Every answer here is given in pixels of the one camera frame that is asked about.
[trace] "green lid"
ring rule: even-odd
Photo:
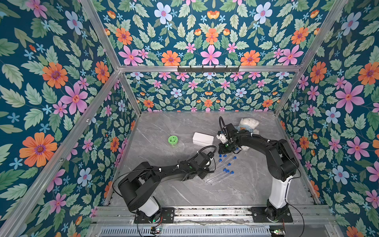
[[[170,143],[171,145],[175,145],[176,143],[178,143],[178,137],[177,136],[170,136],[168,138],[168,143]]]

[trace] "green round container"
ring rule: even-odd
[[[168,143],[170,143],[170,145],[172,147],[176,147],[178,145],[178,137],[177,136],[170,136],[168,138]]]

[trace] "marble table surface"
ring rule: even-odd
[[[144,161],[151,165],[167,166],[176,164],[177,160],[191,158],[202,148],[192,143],[195,132],[214,136],[213,144],[218,147],[220,141],[216,134],[219,131],[219,116],[223,117],[225,124],[235,126],[241,118],[254,118],[260,122],[256,128],[260,135],[275,140],[285,138],[272,112],[143,113],[135,128],[126,160],[120,167],[120,174],[131,171]],[[179,138],[175,148],[167,141],[171,135]],[[185,182],[167,181],[157,187],[153,196],[163,206],[265,205],[272,183],[265,155],[248,149],[236,156],[237,160],[230,167],[235,174],[216,185],[206,183],[199,177]],[[288,190],[291,204],[312,204],[310,196],[301,179],[292,180]],[[125,205],[121,197],[112,195],[110,206]]]

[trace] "wire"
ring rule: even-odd
[[[119,193],[115,190],[115,188],[114,188],[114,184],[116,183],[116,181],[117,181],[121,176],[124,176],[124,175],[130,174],[130,173],[133,173],[133,172],[137,172],[137,171],[142,171],[142,170],[153,170],[153,169],[132,170],[132,171],[129,171],[129,172],[125,173],[125,174],[120,175],[120,176],[117,177],[117,178],[113,181],[113,183],[112,183],[112,189],[113,189],[113,191],[114,191],[117,195],[119,195],[120,197],[122,197],[122,195],[119,194]]]

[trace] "aluminum rail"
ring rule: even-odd
[[[312,62],[312,59],[315,56],[317,50],[320,48],[321,44],[325,40],[326,35],[332,28],[334,22],[337,20],[338,16],[340,15],[340,12],[344,8],[344,6],[348,3],[348,1],[349,0],[335,0],[332,6],[332,9],[329,11],[323,24],[321,25],[320,31],[316,35],[315,40],[312,42],[303,60],[301,61],[300,71],[296,73],[296,75],[292,78],[292,81],[288,85],[286,91],[283,93],[283,96],[280,99],[280,102],[275,109],[275,114],[277,116],[279,115],[280,111],[283,109],[285,103],[287,103],[287,100],[291,96],[293,90],[295,89],[301,77],[304,75],[308,65]]]
[[[42,194],[46,192],[47,186],[55,178],[55,175],[62,166],[64,160],[75,146],[75,143],[79,140],[85,128],[88,126],[88,121],[92,119],[97,109],[104,102],[104,99],[107,97],[108,92],[116,83],[118,77],[119,73],[114,72],[100,89],[99,93],[92,100],[86,111],[84,111],[84,113],[81,115],[78,122],[72,128],[71,132],[58,147],[53,157],[45,165],[41,173],[25,193],[20,203],[15,207],[14,211],[4,222],[3,226],[0,229],[0,237],[16,236],[21,225],[25,223],[25,220],[33,211]]]

